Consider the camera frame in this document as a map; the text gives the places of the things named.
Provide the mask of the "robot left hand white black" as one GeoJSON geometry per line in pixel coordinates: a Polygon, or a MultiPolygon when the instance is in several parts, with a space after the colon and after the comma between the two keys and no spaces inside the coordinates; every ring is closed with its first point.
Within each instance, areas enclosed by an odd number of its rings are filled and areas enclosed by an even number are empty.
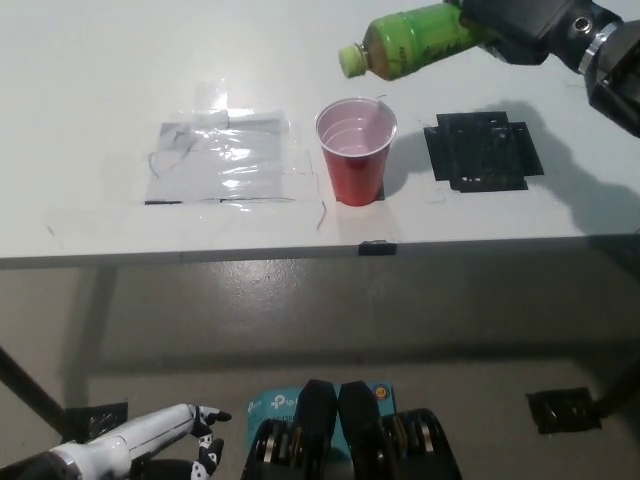
{"type": "Polygon", "coordinates": [[[86,444],[64,443],[50,453],[64,479],[210,479],[224,447],[212,426],[230,419],[217,408],[183,403],[127,421],[86,444]],[[198,441],[196,459],[155,458],[187,436],[198,441]]]}

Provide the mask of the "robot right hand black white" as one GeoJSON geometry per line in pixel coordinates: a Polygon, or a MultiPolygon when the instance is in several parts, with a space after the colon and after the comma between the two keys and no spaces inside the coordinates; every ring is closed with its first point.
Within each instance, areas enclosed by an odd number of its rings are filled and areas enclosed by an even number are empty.
{"type": "Polygon", "coordinates": [[[512,65],[537,66],[550,55],[575,73],[598,34],[622,18],[593,1],[464,0],[452,3],[464,20],[484,29],[480,47],[512,65]]]}

